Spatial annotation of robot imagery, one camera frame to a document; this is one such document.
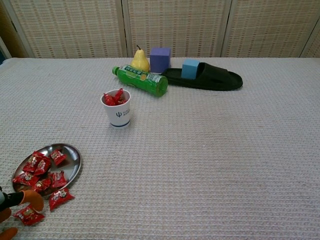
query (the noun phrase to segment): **silver tray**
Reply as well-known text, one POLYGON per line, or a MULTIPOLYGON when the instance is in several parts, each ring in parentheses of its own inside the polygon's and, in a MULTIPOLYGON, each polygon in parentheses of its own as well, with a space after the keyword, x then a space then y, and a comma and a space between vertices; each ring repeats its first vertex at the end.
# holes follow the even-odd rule
MULTIPOLYGON (((40 194, 43 197, 46 197, 46 196, 52 194, 54 191, 56 191, 58 189, 63 189, 65 187, 67 187, 75 179, 75 177, 79 173, 79 170, 80 170, 81 164, 82 164, 81 155, 80 155, 79 151, 74 146, 71 146, 71 145, 65 144, 65 143, 57 143, 57 144, 45 146, 45 147, 43 147, 39 150, 36 150, 36 151, 44 154, 45 156, 47 156, 51 159, 51 168, 49 169, 48 173, 56 173, 56 172, 60 172, 62 170, 62 171, 64 171, 65 180, 67 181, 67 184, 63 187, 56 187, 56 188, 49 187, 45 191, 40 192, 40 194), (49 155, 56 149, 60 150, 61 153, 66 155, 66 159, 61 164, 59 164, 59 166, 56 166, 54 161, 49 157, 49 155)), ((26 165, 30 156, 31 156, 31 154, 28 157, 26 157, 25 160, 23 160, 20 163, 20 165, 15 169, 15 171, 12 175, 11 182, 15 177, 19 176, 20 174, 22 174, 24 172, 22 169, 26 165)), ((41 176, 40 179, 45 179, 46 177, 48 177, 48 173, 41 176)), ((30 186, 22 185, 19 183, 12 183, 12 186, 16 192, 19 192, 21 190, 31 189, 30 186)))

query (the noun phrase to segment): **yellow pear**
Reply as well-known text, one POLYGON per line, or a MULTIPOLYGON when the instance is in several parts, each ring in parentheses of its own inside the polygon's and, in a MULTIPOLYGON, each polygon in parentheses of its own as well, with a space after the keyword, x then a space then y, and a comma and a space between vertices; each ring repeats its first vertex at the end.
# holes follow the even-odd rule
POLYGON ((139 48, 139 50, 135 52, 130 65, 135 69, 139 69, 148 73, 150 71, 150 64, 148 62, 148 59, 146 58, 145 51, 143 51, 138 45, 137 47, 139 48))

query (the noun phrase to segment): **candy wrapper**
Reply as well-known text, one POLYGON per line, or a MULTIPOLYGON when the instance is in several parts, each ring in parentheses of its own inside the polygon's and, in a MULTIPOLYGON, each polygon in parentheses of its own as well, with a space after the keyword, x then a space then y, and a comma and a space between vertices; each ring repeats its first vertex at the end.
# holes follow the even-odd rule
POLYGON ((54 164, 58 166, 67 158, 67 155, 62 154, 58 149, 56 149, 50 154, 50 157, 53 159, 54 164))
POLYGON ((52 185, 51 186, 53 188, 63 187, 67 184, 64 173, 65 173, 64 171, 60 171, 60 172, 54 172, 54 173, 50 174, 50 176, 52 178, 52 185))
POLYGON ((44 215, 36 212, 31 205, 17 211, 13 216, 20 219, 26 226, 31 226, 45 218, 44 215))
POLYGON ((33 175, 35 176, 43 175, 49 170, 50 167, 51 167, 50 158, 44 156, 39 162, 38 166, 36 167, 36 170, 34 171, 33 175))
POLYGON ((38 181, 35 185, 32 186, 32 190, 35 190, 37 193, 41 193, 51 185, 51 179, 46 178, 38 181))
POLYGON ((43 157, 44 155, 42 153, 35 151, 34 153, 32 153, 28 162, 22 170, 25 172, 33 173, 37 169, 37 166, 43 157))
POLYGON ((16 176, 12 182, 15 184, 23 184, 27 186, 35 185, 39 180, 38 176, 32 175, 30 172, 23 172, 19 176, 16 176))
POLYGON ((49 198, 50 211, 74 198, 75 197, 69 193, 69 190, 66 187, 64 189, 55 191, 49 198))
POLYGON ((124 104, 127 100, 125 99, 124 96, 124 90, 120 88, 115 96, 111 96, 109 94, 104 93, 104 102, 108 106, 118 106, 121 104, 124 104))

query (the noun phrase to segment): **plastic bottle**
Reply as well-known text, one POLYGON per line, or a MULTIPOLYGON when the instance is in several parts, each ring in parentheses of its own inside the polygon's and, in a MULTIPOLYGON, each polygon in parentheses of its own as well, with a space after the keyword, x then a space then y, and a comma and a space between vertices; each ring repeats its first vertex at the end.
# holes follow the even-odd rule
POLYGON ((162 75, 156 75, 141 71, 130 65, 115 66, 112 73, 126 85, 147 91, 157 97, 164 95, 168 88, 168 79, 162 75))

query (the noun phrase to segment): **paper cup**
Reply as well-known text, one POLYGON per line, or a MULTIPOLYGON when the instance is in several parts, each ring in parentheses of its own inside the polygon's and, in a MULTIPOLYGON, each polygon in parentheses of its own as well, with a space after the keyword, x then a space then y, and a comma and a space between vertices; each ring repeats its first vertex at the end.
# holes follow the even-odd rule
MULTIPOLYGON (((115 96, 118 92, 118 89, 108 91, 107 94, 111 96, 115 96)), ((105 103, 105 98, 102 96, 100 98, 101 103, 106 111, 110 124, 116 129, 124 129, 130 125, 130 100, 131 95, 130 92, 123 90, 124 98, 127 100, 124 104, 118 106, 108 106, 105 103)))

